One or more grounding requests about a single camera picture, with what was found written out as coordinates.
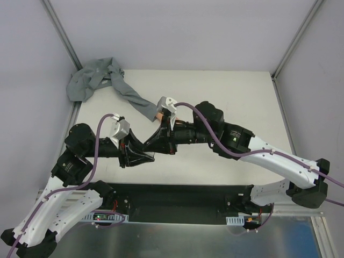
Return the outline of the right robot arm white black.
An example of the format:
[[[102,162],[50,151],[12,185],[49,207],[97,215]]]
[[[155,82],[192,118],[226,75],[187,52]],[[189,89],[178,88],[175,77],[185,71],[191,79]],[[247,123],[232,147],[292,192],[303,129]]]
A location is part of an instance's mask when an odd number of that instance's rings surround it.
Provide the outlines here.
[[[224,113],[208,101],[192,110],[193,122],[175,119],[178,103],[161,104],[163,118],[158,130],[144,143],[146,152],[175,154],[181,144],[208,144],[221,157],[255,164],[283,177],[266,185],[249,185],[239,205],[248,212],[273,203],[293,202],[317,209],[327,198],[324,177],[329,161],[310,161],[273,147],[252,131],[224,121]]]

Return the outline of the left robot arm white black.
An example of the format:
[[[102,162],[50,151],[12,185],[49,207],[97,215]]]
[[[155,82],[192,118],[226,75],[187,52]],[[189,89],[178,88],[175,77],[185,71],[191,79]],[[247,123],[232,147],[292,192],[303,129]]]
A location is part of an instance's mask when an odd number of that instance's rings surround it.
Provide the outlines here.
[[[66,150],[34,207],[1,239],[19,257],[49,257],[62,237],[82,218],[101,208],[108,210],[117,198],[106,182],[92,182],[100,157],[118,158],[122,168],[153,162],[153,153],[134,136],[125,121],[114,123],[112,137],[100,138],[85,123],[74,125],[65,139]]]

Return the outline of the mannequin hand with pink nails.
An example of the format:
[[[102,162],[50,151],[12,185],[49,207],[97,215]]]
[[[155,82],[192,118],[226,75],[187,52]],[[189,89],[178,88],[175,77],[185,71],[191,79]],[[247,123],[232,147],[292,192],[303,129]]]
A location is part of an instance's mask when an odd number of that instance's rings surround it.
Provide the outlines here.
[[[163,118],[163,113],[161,113],[161,112],[158,112],[157,114],[156,114],[156,119],[159,121],[159,122],[162,122],[162,118]]]

